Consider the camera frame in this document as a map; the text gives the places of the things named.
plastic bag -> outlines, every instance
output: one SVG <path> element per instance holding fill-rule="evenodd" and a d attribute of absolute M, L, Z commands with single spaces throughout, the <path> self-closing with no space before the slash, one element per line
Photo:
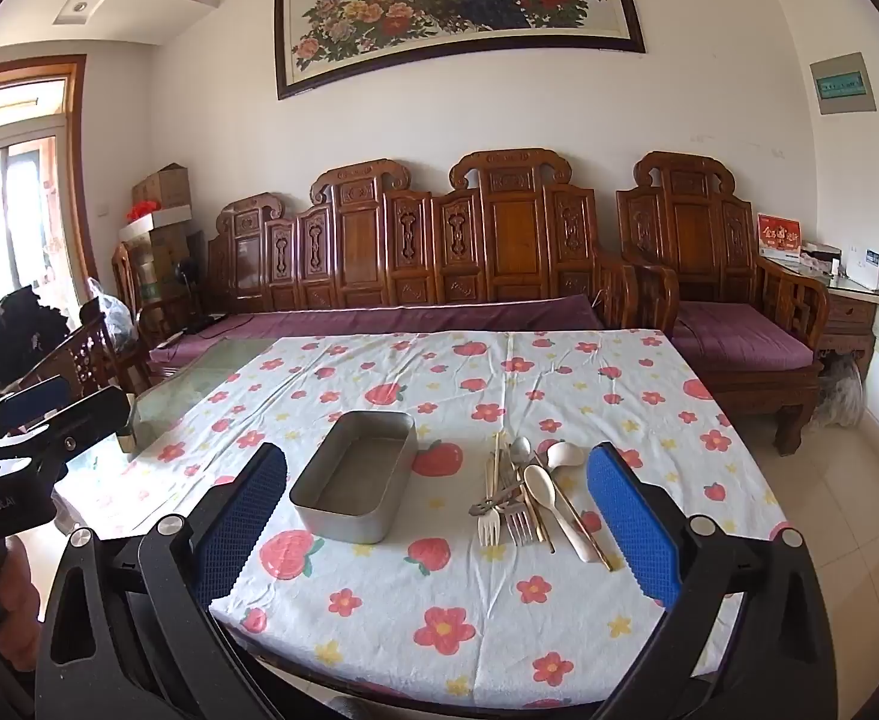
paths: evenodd
<path fill-rule="evenodd" d="M 863 380 L 851 354 L 834 357 L 820 375 L 820 405 L 812 413 L 811 425 L 853 427 L 865 412 Z"/>
<path fill-rule="evenodd" d="M 123 351 L 137 341 L 136 324 L 133 322 L 133 314 L 129 313 L 126 304 L 113 295 L 107 295 L 102 290 L 100 282 L 91 278 L 88 280 L 89 292 L 94 298 L 100 300 L 100 311 L 106 317 L 106 332 L 109 340 L 113 342 L 116 351 Z"/>

floral tablecloth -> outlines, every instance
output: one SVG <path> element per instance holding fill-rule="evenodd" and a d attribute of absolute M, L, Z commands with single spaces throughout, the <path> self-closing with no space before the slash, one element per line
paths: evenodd
<path fill-rule="evenodd" d="M 546 514 L 544 545 L 481 548 L 466 514 L 484 491 L 495 435 L 591 447 L 610 440 L 686 514 L 768 538 L 783 524 L 762 474 L 676 350 L 650 331 L 436 333 L 283 338 L 229 376 L 95 501 L 63 488 L 100 536 L 186 514 L 231 480 L 264 440 L 289 485 L 347 410 L 405 410 L 420 454 L 399 514 L 374 546 L 318 538 L 281 501 L 221 620 L 311 669 L 415 699 L 543 707 L 604 699 L 661 608 L 628 568 L 583 563 Z M 582 469 L 558 474 L 588 526 L 624 566 Z M 712 671 L 737 609 L 727 599 L 697 673 Z"/>

blue gripper pad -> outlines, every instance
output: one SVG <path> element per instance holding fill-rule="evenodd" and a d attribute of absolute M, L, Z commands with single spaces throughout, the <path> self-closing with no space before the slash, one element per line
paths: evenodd
<path fill-rule="evenodd" d="M 644 495 L 651 485 L 640 482 L 608 442 L 589 453 L 586 485 L 643 594 L 672 608 L 682 589 L 679 551 Z"/>
<path fill-rule="evenodd" d="M 286 455 L 264 443 L 236 480 L 212 488 L 207 496 L 231 493 L 222 512 L 196 549 L 193 596 L 207 608 L 214 598 L 229 595 L 250 553 L 286 492 Z"/>

white ceramic spoon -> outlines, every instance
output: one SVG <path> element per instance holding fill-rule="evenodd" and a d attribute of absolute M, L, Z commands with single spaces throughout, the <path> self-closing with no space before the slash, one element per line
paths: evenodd
<path fill-rule="evenodd" d="M 548 471 L 542 466 L 526 466 L 523 478 L 526 480 L 529 494 L 536 499 L 540 506 L 545 506 L 553 513 L 562 532 L 566 534 L 566 538 L 572 544 L 572 549 L 575 549 L 575 553 L 580 556 L 580 560 L 582 562 L 597 562 L 599 555 L 596 555 L 596 550 L 577 531 L 575 525 L 572 525 L 566 515 L 556 509 L 556 488 L 553 486 L 553 479 Z"/>

painting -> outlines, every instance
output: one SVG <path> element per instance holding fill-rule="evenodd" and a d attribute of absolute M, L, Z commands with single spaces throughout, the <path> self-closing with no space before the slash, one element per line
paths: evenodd
<path fill-rule="evenodd" d="M 632 0 L 276 0 L 285 98 L 345 76 L 457 52 L 644 52 Z"/>

